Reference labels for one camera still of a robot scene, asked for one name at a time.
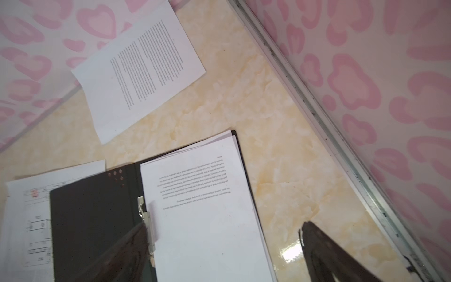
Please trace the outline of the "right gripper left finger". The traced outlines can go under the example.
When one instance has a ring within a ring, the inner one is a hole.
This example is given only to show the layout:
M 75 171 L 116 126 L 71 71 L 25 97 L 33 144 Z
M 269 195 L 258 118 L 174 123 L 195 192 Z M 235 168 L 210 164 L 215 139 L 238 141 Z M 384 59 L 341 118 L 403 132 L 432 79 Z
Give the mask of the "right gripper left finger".
M 117 282 L 124 279 L 126 282 L 140 282 L 148 245 L 146 226 L 138 224 L 72 281 Z

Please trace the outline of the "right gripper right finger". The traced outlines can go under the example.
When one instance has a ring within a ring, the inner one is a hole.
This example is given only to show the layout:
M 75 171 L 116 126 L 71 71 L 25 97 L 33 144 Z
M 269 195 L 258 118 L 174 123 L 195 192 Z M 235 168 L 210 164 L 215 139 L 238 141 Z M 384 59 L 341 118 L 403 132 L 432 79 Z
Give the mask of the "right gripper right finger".
M 315 223 L 298 231 L 305 263 L 313 282 L 378 282 L 380 279 L 357 262 Z

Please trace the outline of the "orange and black folder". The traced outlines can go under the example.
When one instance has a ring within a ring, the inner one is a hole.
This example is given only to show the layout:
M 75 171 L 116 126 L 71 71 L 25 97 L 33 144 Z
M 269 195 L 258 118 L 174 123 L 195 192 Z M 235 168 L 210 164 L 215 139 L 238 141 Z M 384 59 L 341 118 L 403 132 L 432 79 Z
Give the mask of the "orange and black folder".
M 56 281 L 72 282 L 124 235 L 144 223 L 149 245 L 141 282 L 159 282 L 140 166 L 140 162 L 127 164 L 51 191 Z

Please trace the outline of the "diagram paper sheet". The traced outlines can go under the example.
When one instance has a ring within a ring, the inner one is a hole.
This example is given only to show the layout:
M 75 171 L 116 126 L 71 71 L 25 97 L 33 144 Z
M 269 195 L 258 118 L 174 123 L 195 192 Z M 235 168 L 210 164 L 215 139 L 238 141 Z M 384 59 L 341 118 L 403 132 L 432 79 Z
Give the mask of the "diagram paper sheet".
M 7 183 L 1 228 L 1 281 L 52 282 L 50 192 L 106 170 L 95 161 Z

